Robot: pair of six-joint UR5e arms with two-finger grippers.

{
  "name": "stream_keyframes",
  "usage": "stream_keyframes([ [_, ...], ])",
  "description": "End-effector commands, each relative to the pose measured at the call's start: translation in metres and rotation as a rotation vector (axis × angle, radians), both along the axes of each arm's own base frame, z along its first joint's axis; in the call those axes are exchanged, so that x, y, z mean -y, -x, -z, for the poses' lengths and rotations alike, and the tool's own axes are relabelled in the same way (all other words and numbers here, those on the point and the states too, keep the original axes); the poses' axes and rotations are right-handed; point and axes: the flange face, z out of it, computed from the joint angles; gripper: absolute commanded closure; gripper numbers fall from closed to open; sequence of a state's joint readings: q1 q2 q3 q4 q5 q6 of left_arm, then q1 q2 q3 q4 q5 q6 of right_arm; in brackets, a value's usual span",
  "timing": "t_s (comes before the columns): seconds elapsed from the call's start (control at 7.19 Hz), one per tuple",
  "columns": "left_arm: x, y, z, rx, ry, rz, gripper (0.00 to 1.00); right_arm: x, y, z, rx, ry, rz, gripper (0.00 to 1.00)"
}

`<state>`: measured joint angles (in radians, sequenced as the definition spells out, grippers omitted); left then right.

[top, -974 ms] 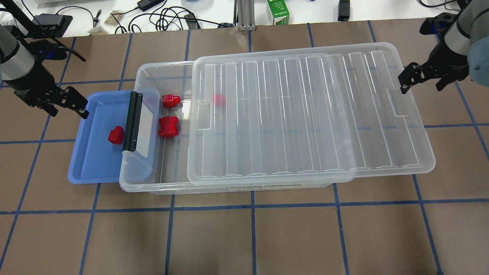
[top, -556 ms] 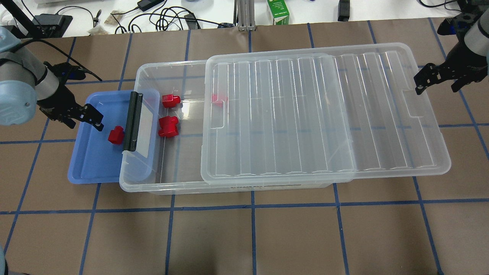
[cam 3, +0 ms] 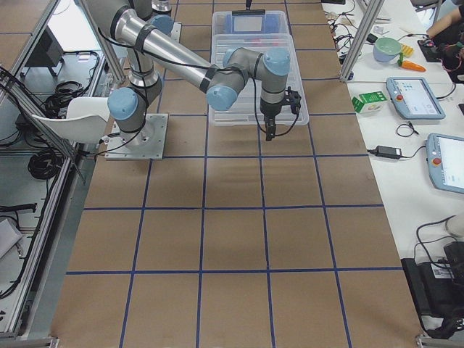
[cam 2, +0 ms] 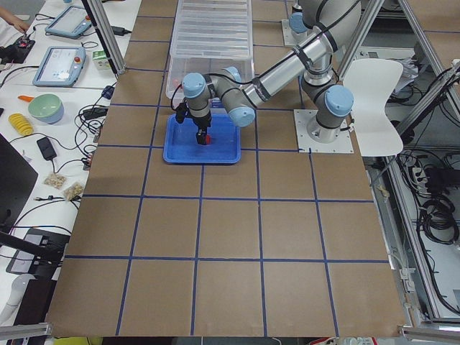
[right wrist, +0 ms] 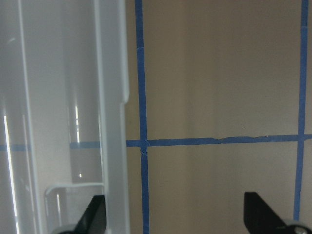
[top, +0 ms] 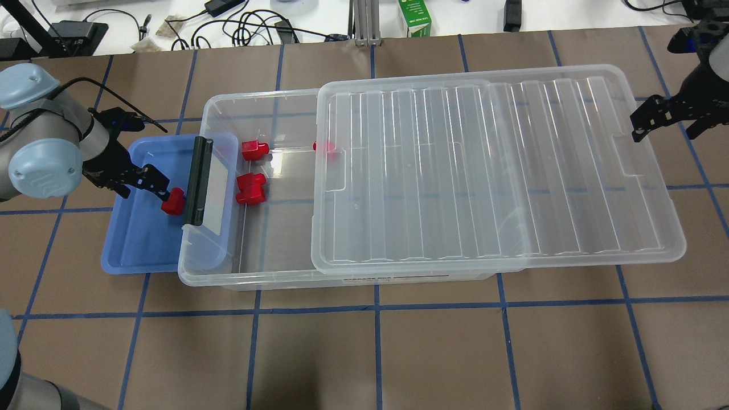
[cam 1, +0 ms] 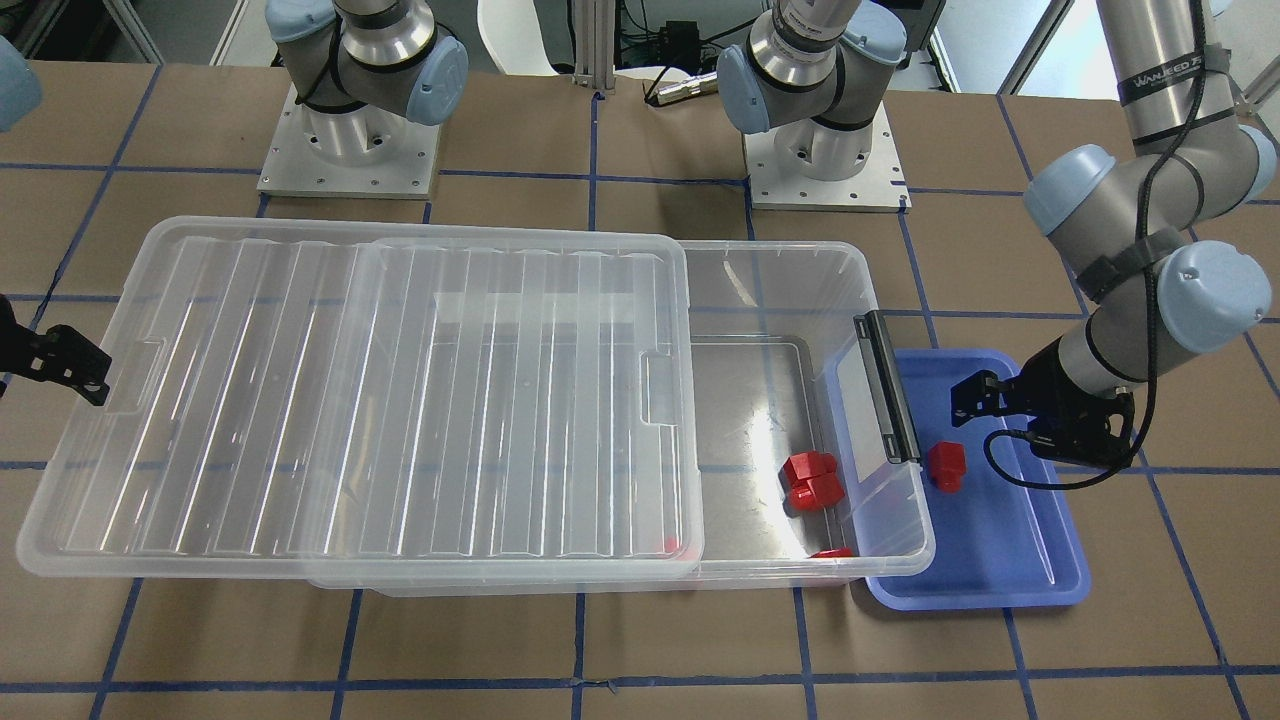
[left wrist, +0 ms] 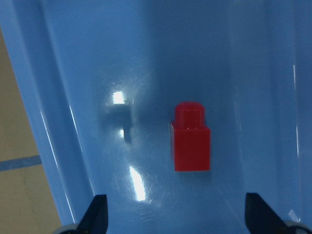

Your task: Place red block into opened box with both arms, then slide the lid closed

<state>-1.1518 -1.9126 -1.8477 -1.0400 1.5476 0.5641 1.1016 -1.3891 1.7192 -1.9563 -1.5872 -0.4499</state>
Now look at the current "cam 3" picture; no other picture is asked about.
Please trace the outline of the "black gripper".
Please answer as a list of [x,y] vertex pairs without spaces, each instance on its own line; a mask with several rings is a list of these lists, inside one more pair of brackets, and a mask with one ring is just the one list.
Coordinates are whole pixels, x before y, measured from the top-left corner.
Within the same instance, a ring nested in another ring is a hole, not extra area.
[[[265,88],[261,88],[260,111],[265,117],[266,141],[272,141],[276,137],[276,124],[274,121],[279,121],[281,124],[286,125],[297,124],[301,101],[302,97],[299,92],[292,90],[291,87],[278,92],[270,92]],[[284,120],[278,116],[282,112],[283,107],[289,107],[290,112],[293,114],[290,120]]]

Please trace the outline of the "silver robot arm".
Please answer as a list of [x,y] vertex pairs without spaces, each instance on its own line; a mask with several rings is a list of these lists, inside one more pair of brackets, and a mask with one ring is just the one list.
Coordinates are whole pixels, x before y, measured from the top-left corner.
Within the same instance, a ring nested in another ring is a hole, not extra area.
[[207,62],[175,42],[148,20],[150,1],[89,1],[93,21],[105,37],[144,54],[206,95],[216,111],[229,110],[249,80],[261,82],[254,95],[254,113],[262,113],[261,131],[271,141],[278,136],[276,116],[288,106],[295,116],[301,109],[301,96],[287,86],[289,51],[272,48],[264,53],[237,47],[227,50],[222,67]]

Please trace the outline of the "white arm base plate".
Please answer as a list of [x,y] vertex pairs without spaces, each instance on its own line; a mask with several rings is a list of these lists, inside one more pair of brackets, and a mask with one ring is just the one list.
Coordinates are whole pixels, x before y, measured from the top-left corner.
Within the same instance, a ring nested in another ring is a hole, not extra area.
[[133,134],[121,132],[114,121],[112,133],[119,135],[109,138],[104,157],[107,160],[161,160],[165,148],[167,123],[168,114],[147,114],[144,127],[133,140],[129,141],[133,138]]
[[160,25],[158,29],[174,41],[180,41],[181,24],[179,22],[169,22],[168,24]]

